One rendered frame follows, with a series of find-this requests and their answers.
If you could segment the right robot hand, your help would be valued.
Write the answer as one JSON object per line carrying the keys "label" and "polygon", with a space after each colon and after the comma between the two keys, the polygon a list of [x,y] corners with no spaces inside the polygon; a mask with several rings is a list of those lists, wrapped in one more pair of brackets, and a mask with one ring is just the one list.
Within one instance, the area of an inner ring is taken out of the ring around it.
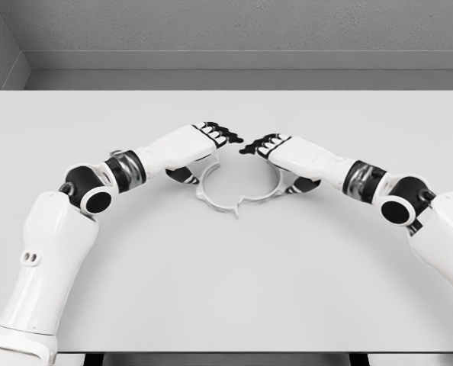
{"label": "right robot hand", "polygon": [[322,148],[298,136],[271,133],[254,140],[242,148],[240,154],[257,154],[272,165],[297,176],[294,183],[285,189],[285,194],[302,194],[316,189],[320,183]]}

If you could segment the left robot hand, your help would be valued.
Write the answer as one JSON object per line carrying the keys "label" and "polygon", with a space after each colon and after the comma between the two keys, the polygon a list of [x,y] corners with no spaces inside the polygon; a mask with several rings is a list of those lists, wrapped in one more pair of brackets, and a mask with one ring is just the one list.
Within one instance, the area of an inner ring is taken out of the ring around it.
{"label": "left robot hand", "polygon": [[228,143],[242,142],[237,133],[212,121],[181,127],[161,140],[165,148],[165,173],[179,183],[198,185],[200,181],[189,164],[210,156]]}

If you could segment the white half-ring pipe clamp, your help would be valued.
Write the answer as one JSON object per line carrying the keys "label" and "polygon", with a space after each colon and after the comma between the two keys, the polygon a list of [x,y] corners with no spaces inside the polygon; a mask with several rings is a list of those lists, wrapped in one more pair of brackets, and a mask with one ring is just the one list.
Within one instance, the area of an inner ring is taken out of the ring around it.
{"label": "white half-ring pipe clamp", "polygon": [[277,184],[273,188],[272,191],[268,192],[267,194],[264,194],[262,196],[258,197],[248,197],[248,196],[241,196],[239,200],[237,201],[236,208],[239,209],[242,204],[260,204],[263,202],[268,201],[271,198],[278,197],[280,195],[283,195],[284,190],[286,188],[284,184],[284,172],[282,169],[277,167],[276,165],[272,164],[271,162],[267,161],[266,162],[268,166],[274,171],[277,177]]}
{"label": "white half-ring pipe clamp", "polygon": [[239,208],[237,205],[234,206],[226,206],[222,204],[218,204],[214,202],[211,198],[208,197],[207,192],[205,191],[204,183],[206,182],[207,178],[213,173],[215,170],[219,169],[221,166],[220,157],[215,154],[213,156],[213,161],[204,169],[201,173],[200,181],[198,186],[196,187],[196,198],[200,201],[203,201],[209,208],[215,210],[218,213],[222,214],[231,214],[236,219],[239,218]]}

